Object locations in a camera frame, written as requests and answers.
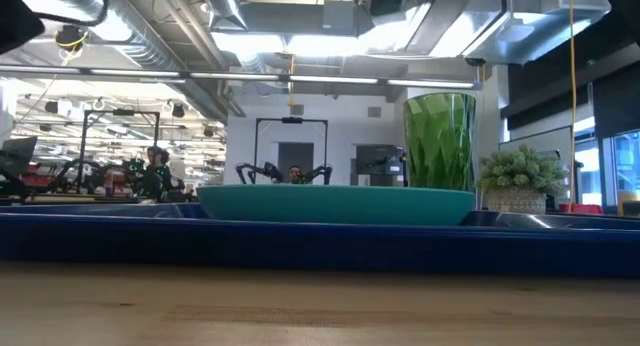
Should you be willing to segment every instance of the doorway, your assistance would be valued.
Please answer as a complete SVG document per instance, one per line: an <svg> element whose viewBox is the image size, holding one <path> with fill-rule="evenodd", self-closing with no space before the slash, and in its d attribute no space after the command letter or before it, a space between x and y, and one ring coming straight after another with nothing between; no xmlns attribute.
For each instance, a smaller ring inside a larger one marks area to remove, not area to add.
<svg viewBox="0 0 640 346"><path fill-rule="evenodd" d="M282 171L284 182L290 183L289 168L298 166L302 173L313 170L313 143L280 142L278 145L278 168Z"/></svg>

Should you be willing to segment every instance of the person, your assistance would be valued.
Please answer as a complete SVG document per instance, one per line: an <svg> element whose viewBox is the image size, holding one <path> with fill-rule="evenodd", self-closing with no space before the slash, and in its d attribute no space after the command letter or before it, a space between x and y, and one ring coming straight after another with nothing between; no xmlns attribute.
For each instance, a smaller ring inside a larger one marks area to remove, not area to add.
<svg viewBox="0 0 640 346"><path fill-rule="evenodd" d="M147 148L147 158L149 159L149 166L147 167L147 169L155 168L162 164L161 154L162 149L158 146L151 146Z"/></svg>
<svg viewBox="0 0 640 346"><path fill-rule="evenodd" d="M289 179L291 180L291 183L302 183L303 178L304 174L302 173L300 166L293 165L289 167Z"/></svg>
<svg viewBox="0 0 640 346"><path fill-rule="evenodd" d="M142 178L143 193L149 197L160 200L164 189L167 185L171 185L171 174L169 168L162 163L163 153L166 162L169 161L169 153L158 146L147 148L147 158L149 166L145 170Z"/></svg>

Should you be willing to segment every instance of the wooden table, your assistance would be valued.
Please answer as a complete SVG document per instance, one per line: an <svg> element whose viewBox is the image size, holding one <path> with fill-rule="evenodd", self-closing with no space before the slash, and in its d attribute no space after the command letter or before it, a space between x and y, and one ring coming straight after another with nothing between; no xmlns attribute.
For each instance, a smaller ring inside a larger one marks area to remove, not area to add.
<svg viewBox="0 0 640 346"><path fill-rule="evenodd" d="M0 340L639 345L640 281L0 263Z"/></svg>

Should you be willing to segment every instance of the black metal frame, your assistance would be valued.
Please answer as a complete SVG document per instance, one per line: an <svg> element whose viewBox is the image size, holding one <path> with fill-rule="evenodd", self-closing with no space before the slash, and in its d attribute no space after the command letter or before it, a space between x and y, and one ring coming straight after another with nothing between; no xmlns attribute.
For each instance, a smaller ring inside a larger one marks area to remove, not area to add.
<svg viewBox="0 0 640 346"><path fill-rule="evenodd" d="M256 134L253 141L253 167L257 167L258 163L258 136L259 127L262 121L277 121L283 124L303 124L305 122L315 122L324 124L324 162L323 165L327 165L327 140L329 137L329 121L328 120L314 120L303 119L299 117L283 117L283 118L257 118L256 119Z"/></svg>
<svg viewBox="0 0 640 346"><path fill-rule="evenodd" d="M154 115L156 117L156 125L153 133L153 146L158 145L158 135L160 134L160 112L158 111L135 111L135 110L124 110L124 109L116 109L111 111L96 111L96 110L85 110L84 111L84 120L82 121L82 139L80 142L80 162L78 164L78 186L76 188L76 193L80 193L80 186L82 185L82 173L84 168L84 149L87 146L87 131L96 121L93 121L89 124L89 116L92 114L99 114L100 116L105 114L112 114L114 116L134 116L134 115Z"/></svg>

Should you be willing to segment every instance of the man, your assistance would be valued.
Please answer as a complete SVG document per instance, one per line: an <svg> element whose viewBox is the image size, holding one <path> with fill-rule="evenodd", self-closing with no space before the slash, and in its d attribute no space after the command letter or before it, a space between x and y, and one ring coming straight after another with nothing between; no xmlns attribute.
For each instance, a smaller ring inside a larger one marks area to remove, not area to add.
<svg viewBox="0 0 640 346"><path fill-rule="evenodd" d="M292 184L304 183L304 174L300 170L300 166L293 165L289 167L289 179Z"/></svg>

